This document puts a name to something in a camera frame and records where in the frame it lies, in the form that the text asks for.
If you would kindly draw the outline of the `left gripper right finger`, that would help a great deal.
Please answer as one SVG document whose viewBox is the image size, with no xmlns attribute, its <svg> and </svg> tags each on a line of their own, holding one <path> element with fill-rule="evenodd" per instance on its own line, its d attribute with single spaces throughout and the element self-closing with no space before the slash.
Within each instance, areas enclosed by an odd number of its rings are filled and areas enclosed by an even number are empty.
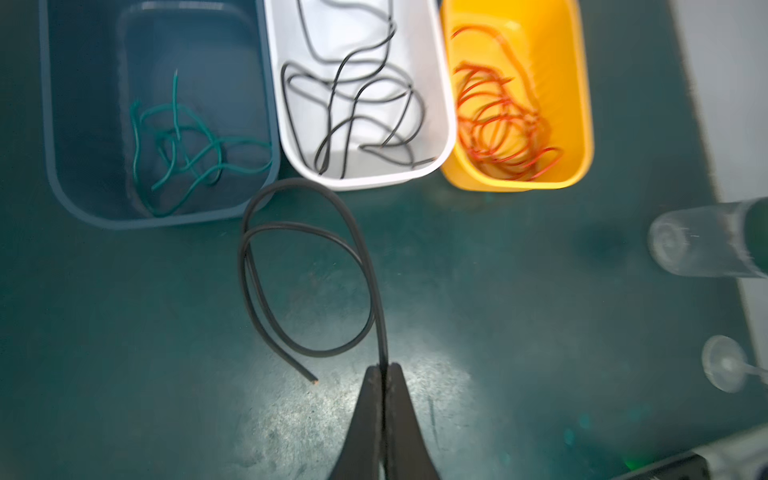
<svg viewBox="0 0 768 480">
<path fill-rule="evenodd" d="M 439 479 L 397 363 L 391 363 L 385 375 L 383 433 L 387 479 Z"/>
</svg>

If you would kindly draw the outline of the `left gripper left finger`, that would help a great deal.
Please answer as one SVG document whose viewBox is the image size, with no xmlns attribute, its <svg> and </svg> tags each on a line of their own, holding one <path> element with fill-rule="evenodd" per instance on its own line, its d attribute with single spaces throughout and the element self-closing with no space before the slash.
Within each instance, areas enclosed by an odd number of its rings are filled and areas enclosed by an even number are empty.
<svg viewBox="0 0 768 480">
<path fill-rule="evenodd" d="M 378 366 L 367 368 L 342 450 L 329 479 L 380 477 L 383 383 Z"/>
</svg>

